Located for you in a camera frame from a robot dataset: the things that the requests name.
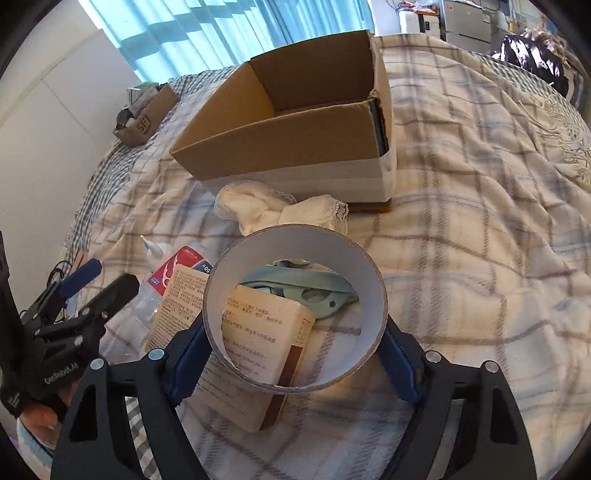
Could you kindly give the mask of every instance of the black bag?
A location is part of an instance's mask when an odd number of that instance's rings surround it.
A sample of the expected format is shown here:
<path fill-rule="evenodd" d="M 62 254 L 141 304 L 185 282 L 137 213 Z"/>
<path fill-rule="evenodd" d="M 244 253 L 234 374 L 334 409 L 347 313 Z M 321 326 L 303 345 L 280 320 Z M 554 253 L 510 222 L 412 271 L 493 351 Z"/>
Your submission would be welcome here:
<path fill-rule="evenodd" d="M 507 35 L 501 50 L 492 55 L 497 60 L 517 65 L 552 85 L 566 98 L 569 81 L 560 59 L 546 46 L 519 35 Z"/>

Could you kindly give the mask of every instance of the checkered blanket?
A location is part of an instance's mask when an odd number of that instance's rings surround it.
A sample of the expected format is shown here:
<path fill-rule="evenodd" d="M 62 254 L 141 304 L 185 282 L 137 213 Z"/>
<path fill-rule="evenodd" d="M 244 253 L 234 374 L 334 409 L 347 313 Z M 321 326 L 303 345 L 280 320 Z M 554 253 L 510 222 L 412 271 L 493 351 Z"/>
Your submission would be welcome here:
<path fill-rule="evenodd" d="M 219 80 L 227 78 L 235 67 L 222 70 L 201 72 L 197 75 L 184 75 L 171 80 L 168 84 L 178 95 L 179 101 L 193 93 L 207 89 L 208 86 L 218 84 Z M 173 117 L 176 107 L 162 120 L 163 128 Z M 113 146 L 105 154 L 96 168 L 88 190 L 74 216 L 72 229 L 64 242 L 64 252 L 60 258 L 72 262 L 80 250 L 88 251 L 90 245 L 90 228 L 98 220 L 109 202 L 129 181 L 129 169 L 135 160 L 142 155 L 146 148 L 154 142 L 153 137 L 147 145 L 141 147 L 127 147 L 120 140 L 113 138 Z"/>
<path fill-rule="evenodd" d="M 349 236 L 381 269 L 389 312 L 453 362 L 500 364 L 530 436 L 538 476 L 562 465 L 591 416 L 591 196 L 556 164 L 587 158 L 589 130 L 500 78 L 477 58 L 424 35 L 381 39 L 398 176 L 392 212 L 352 214 Z M 81 301 L 127 271 L 147 274 L 140 234 L 223 251 L 236 226 L 168 154 L 215 88 L 188 95 L 135 160 L 129 182 L 90 234 L 102 275 Z M 108 323 L 111 362 L 139 355 L 138 322 Z M 315 329 L 322 370 L 338 320 Z M 128 410 L 145 474 L 158 478 L 137 401 Z M 374 356 L 325 390 L 289 397 L 280 423 L 247 433 L 189 398 L 179 415 L 212 479 L 377 479 L 411 415 Z"/>
<path fill-rule="evenodd" d="M 502 60 L 494 59 L 489 55 L 484 55 L 475 51 L 471 52 L 471 55 L 474 55 L 477 59 L 484 62 L 498 76 L 509 81 L 512 85 L 526 93 L 532 93 L 533 95 L 543 98 L 559 98 L 560 101 L 557 102 L 556 105 L 559 114 L 568 117 L 569 123 L 572 125 L 576 125 L 582 130 L 586 130 L 586 124 L 579 114 L 579 112 L 583 112 L 584 110 L 585 101 L 583 101 L 583 98 L 586 100 L 586 95 L 582 92 L 577 92 L 577 96 L 568 102 L 562 97 L 562 95 L 556 95 L 557 91 L 554 87 L 521 67 Z"/>
<path fill-rule="evenodd" d="M 509 80 L 515 86 L 524 89 L 526 92 L 534 90 L 538 95 L 546 92 L 556 93 L 556 90 L 540 77 L 517 65 L 475 51 L 471 52 L 471 54 L 485 62 L 493 72 Z M 588 96 L 585 77 L 578 70 L 571 67 L 565 67 L 564 74 L 569 81 L 569 92 L 566 96 L 568 99 L 567 103 L 582 114 L 585 110 Z"/>

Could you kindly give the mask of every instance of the book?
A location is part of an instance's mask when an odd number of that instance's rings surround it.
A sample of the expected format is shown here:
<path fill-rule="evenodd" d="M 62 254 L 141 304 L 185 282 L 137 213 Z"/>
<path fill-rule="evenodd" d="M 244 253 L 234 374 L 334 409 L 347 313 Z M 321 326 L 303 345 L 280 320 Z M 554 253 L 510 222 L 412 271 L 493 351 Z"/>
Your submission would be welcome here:
<path fill-rule="evenodd" d="M 165 348 L 174 334 L 199 314 L 208 275 L 177 265 L 154 316 L 145 350 Z M 244 374 L 259 382 L 288 387 L 297 372 L 314 314 L 302 304 L 237 285 L 228 298 L 222 336 L 228 355 Z M 249 432 L 274 425 L 284 395 L 259 390 L 231 372 L 213 352 L 193 393 Z"/>

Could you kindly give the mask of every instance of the cardboard box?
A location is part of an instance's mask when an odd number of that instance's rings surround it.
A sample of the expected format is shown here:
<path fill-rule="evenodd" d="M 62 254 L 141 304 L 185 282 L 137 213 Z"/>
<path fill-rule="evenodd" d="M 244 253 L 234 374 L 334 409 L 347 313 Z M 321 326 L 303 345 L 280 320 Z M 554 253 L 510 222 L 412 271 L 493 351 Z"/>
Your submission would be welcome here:
<path fill-rule="evenodd" d="M 328 35 L 252 58 L 197 112 L 171 155 L 213 193 L 251 179 L 298 200 L 388 201 L 391 101 L 372 38 Z"/>
<path fill-rule="evenodd" d="M 113 130 L 113 133 L 128 147 L 145 145 L 177 102 L 177 94 L 166 83 L 132 125 Z"/>

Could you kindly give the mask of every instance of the person's hand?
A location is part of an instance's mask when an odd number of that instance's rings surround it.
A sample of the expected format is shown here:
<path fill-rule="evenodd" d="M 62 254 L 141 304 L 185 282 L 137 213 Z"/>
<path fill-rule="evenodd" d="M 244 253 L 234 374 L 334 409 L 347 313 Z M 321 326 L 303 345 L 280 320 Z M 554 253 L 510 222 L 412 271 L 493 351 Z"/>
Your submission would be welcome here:
<path fill-rule="evenodd" d="M 70 405 L 77 386 L 78 382 L 74 382 L 69 389 L 59 392 L 60 398 L 66 405 Z M 61 425 L 57 421 L 56 413 L 51 408 L 31 400 L 25 405 L 20 420 L 43 446 L 55 449 Z"/>

